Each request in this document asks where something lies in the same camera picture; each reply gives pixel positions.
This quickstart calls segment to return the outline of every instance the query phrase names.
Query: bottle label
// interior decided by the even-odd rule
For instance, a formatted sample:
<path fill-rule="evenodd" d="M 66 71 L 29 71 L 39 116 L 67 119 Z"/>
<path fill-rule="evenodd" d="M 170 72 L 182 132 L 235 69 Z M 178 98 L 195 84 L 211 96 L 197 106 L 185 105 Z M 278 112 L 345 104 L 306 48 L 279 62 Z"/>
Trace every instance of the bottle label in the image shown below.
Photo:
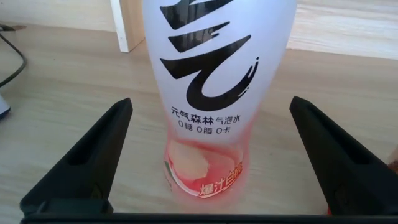
<path fill-rule="evenodd" d="M 239 139 L 285 52 L 295 0 L 143 4 L 150 59 L 176 135 Z"/>

